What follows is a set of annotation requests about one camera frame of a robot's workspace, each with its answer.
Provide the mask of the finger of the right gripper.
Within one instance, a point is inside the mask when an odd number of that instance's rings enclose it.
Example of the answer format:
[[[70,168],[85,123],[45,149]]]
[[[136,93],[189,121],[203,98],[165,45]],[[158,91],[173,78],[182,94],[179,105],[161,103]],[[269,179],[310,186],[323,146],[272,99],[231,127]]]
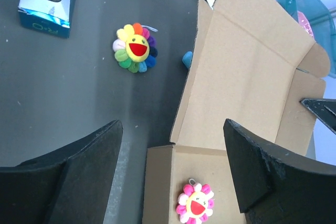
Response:
[[[335,134],[336,101],[335,99],[304,98],[300,103]]]

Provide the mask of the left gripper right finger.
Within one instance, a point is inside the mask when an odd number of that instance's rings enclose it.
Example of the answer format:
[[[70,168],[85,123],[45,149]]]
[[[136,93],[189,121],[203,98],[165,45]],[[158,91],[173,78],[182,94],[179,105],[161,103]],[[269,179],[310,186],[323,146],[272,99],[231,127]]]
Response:
[[[231,119],[224,139],[247,223],[335,223],[335,166],[267,141]]]

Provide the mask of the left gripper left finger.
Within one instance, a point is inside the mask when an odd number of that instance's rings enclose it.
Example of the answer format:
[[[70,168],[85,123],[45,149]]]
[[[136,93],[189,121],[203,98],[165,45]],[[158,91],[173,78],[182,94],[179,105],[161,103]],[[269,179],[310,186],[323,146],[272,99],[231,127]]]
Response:
[[[45,155],[1,168],[1,223],[103,223],[123,136],[112,121]]]

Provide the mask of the brown cardboard box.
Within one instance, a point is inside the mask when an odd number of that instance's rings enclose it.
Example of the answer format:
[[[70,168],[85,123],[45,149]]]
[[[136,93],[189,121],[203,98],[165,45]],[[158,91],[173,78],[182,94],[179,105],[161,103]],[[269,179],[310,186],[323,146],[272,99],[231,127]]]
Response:
[[[326,51],[276,0],[198,1],[197,34],[170,144],[148,149],[143,223],[182,223],[187,194],[214,197],[203,223],[245,223],[223,126],[232,119],[295,153],[307,152],[315,117],[301,104],[321,98]]]

